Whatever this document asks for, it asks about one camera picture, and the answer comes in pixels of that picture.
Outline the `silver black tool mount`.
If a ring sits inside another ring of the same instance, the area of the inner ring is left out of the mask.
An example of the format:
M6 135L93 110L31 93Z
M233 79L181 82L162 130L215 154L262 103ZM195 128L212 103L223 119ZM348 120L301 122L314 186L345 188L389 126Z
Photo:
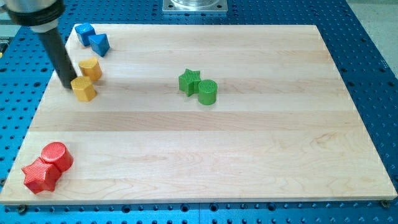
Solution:
M38 33L56 28L65 11L63 0L4 0L3 8L14 23Z

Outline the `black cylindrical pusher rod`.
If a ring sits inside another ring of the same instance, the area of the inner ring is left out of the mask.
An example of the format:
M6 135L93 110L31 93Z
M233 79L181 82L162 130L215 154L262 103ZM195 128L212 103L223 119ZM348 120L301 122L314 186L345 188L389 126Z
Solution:
M57 28L37 34L64 88L72 89L77 75Z

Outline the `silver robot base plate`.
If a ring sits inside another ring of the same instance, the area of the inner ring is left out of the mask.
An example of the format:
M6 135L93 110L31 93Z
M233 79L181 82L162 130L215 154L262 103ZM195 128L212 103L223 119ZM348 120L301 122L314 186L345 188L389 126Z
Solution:
M164 12L226 12L227 0L163 0Z

